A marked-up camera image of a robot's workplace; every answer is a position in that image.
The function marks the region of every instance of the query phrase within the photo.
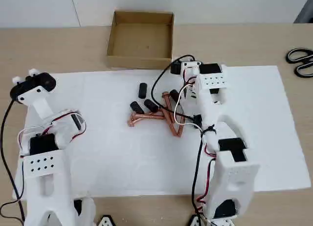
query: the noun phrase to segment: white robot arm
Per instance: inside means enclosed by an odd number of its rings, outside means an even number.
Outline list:
[[[181,98],[182,108],[189,114],[196,111],[201,115],[202,130],[211,127],[203,134],[202,141],[208,163],[212,157],[216,159],[214,175],[208,182],[208,194],[199,202],[203,204],[203,214],[208,222],[218,226],[232,225],[231,219],[246,212],[260,167],[254,161],[240,125],[224,113],[227,106],[225,90],[231,90],[223,72],[225,67],[193,61],[183,62],[180,71],[185,84],[190,84]],[[218,122],[224,122],[236,137],[218,140],[213,128]]]
[[[94,226],[91,198],[75,201],[71,192],[69,161],[64,149],[84,133],[86,123],[78,111],[54,113],[46,98],[56,81],[48,73],[32,69],[25,81],[19,77],[11,98],[33,107],[42,123],[18,135],[23,157],[27,199],[25,226]]]

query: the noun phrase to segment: wooden table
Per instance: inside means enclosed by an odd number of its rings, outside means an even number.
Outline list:
[[[26,76],[30,68],[55,73],[109,70],[105,58],[109,34],[110,27],[0,29],[1,118],[10,101],[11,78]],[[203,62],[228,66],[278,65],[312,173],[313,79],[296,77],[294,66],[284,59],[286,52],[296,46],[313,48],[313,25],[179,25],[174,30],[174,57],[191,53]],[[26,106],[16,104],[7,120],[4,149],[12,170],[16,168],[18,155],[16,135],[23,128],[25,115]],[[10,200],[12,187],[3,164],[0,165],[0,202],[3,203]],[[290,173],[290,181],[296,174]],[[96,220],[102,214],[111,214],[118,226],[183,226],[192,213],[190,196],[100,198],[95,202]],[[247,214],[235,223],[238,226],[311,225],[312,205],[312,189],[257,193]],[[4,212],[19,216],[16,206]],[[0,218],[0,226],[15,225],[18,222]]]

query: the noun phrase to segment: white foam board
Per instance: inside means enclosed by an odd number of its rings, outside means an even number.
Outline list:
[[[228,113],[245,130],[253,144],[249,148],[261,164],[255,191],[310,187],[277,67],[229,67],[226,73],[231,85],[226,92]],[[137,97],[139,83],[147,83],[150,91],[159,74],[159,70],[53,74],[57,87],[48,99],[53,110],[79,109],[87,123],[85,134],[67,148],[74,196],[191,193],[199,131],[185,126],[178,138],[162,120],[127,125],[129,104],[134,100],[143,104]],[[161,101],[163,91],[180,87],[178,76],[165,74],[156,87],[156,98]],[[26,126],[40,122],[29,109]],[[224,124],[217,124],[217,130],[220,137],[229,134]],[[204,191],[207,163],[203,155],[196,186],[199,194]]]

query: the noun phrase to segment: cardboard box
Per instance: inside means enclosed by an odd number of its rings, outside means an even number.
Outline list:
[[[164,69],[172,60],[173,13],[115,11],[107,58],[111,67]]]

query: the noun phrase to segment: black scissors handle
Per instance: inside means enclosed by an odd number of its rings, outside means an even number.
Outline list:
[[[306,53],[306,56],[301,56],[298,58],[292,58],[291,56],[296,53],[296,52],[301,52],[301,53]],[[286,61],[289,64],[294,64],[294,63],[299,63],[299,62],[307,62],[310,59],[313,59],[313,50],[308,49],[308,48],[303,48],[303,47],[298,47],[290,50],[287,55],[286,55]]]
[[[296,52],[306,53],[305,56],[301,56],[298,58],[292,58],[292,55]],[[303,47],[298,47],[290,50],[286,55],[286,61],[289,64],[296,64],[302,62],[302,65],[297,66],[294,69],[294,74],[300,78],[312,78],[313,73],[310,74],[303,74],[301,70],[313,66],[313,50]]]

